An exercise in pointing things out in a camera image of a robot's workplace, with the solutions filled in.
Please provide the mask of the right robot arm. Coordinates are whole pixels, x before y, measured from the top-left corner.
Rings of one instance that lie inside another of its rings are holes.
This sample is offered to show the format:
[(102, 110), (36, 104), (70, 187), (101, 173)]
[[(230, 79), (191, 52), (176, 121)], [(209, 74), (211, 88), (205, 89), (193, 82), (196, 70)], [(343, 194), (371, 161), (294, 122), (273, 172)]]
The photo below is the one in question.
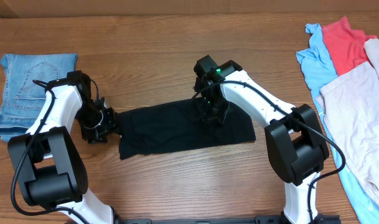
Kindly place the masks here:
[(228, 107), (237, 105), (263, 129), (271, 167), (284, 182), (286, 202), (280, 216), (257, 222), (327, 223), (316, 209), (316, 179), (321, 176), (329, 150), (317, 115), (309, 105), (296, 107), (273, 96), (236, 62), (217, 65), (206, 55), (194, 66), (196, 94), (207, 124), (222, 124)]

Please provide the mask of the light blue garment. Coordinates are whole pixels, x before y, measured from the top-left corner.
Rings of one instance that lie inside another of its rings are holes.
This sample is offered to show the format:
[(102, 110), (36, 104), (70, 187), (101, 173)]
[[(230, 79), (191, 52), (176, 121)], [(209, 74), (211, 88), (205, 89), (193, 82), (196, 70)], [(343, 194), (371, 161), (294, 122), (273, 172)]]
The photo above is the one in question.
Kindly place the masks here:
[[(309, 47), (296, 52), (296, 58), (304, 74), (305, 83), (310, 89), (319, 118), (323, 121), (324, 111), (316, 98), (321, 95), (320, 89), (338, 75), (323, 42), (321, 25), (306, 24), (305, 32), (311, 35)], [(379, 223), (378, 205), (365, 193), (347, 166), (339, 172), (339, 177), (360, 223)]]

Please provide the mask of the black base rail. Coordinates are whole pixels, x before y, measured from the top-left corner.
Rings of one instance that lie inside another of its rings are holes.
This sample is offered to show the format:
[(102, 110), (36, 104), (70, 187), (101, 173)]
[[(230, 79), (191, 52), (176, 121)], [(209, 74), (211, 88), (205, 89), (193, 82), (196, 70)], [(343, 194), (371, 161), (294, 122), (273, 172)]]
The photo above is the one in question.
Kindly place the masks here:
[(284, 215), (259, 215), (254, 218), (217, 218), (217, 219), (181, 219), (181, 220), (151, 220), (119, 219), (120, 224), (284, 224), (290, 221)]

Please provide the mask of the black t-shirt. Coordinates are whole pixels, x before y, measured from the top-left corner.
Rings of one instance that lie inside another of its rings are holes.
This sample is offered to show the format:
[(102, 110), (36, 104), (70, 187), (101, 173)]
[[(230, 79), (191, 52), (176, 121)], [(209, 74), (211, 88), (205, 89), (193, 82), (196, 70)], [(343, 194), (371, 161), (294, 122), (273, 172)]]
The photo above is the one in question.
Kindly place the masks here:
[(234, 103), (228, 104), (222, 123), (209, 111), (207, 102), (196, 98), (120, 113), (120, 159), (256, 140), (250, 116)]

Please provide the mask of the red garment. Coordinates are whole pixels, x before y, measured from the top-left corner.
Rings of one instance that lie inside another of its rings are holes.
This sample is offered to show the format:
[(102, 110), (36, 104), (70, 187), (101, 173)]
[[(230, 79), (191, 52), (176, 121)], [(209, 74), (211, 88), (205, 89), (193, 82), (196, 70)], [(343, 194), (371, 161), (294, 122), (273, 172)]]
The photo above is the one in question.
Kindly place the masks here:
[(323, 26), (322, 36), (338, 76), (368, 61), (364, 45), (366, 41), (377, 38), (363, 30), (352, 29), (346, 16)]

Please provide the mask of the folded blue denim jeans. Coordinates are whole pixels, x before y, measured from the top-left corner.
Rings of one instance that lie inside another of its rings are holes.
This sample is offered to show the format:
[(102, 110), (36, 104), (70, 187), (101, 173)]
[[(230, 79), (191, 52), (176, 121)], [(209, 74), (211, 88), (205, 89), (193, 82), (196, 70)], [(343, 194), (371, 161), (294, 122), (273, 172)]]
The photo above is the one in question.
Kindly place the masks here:
[(24, 134), (37, 119), (45, 90), (33, 81), (65, 78), (75, 70), (77, 54), (4, 54), (0, 64), (6, 77), (0, 107), (0, 139), (8, 142)]

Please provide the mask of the beige garment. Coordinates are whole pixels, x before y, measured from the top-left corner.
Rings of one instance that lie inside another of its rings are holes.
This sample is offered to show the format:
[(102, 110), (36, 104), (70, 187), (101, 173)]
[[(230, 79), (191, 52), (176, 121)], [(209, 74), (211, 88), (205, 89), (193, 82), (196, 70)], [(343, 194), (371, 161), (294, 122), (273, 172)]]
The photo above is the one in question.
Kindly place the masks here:
[(348, 169), (379, 208), (379, 39), (364, 47), (369, 59), (323, 86), (317, 102)]

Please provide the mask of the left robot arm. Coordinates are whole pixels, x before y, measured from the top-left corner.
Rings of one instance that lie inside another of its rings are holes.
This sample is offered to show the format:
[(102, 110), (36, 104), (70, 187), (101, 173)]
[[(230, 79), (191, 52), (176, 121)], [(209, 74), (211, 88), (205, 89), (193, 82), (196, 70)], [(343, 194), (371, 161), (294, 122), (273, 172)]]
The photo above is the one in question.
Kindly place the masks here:
[(65, 78), (33, 81), (45, 90), (45, 103), (25, 134), (7, 145), (14, 167), (11, 202), (25, 216), (61, 212), (75, 223), (119, 223), (115, 209), (88, 188), (85, 165), (70, 136), (78, 121), (88, 143), (119, 134), (118, 115), (104, 98), (91, 97), (95, 82), (80, 70)]

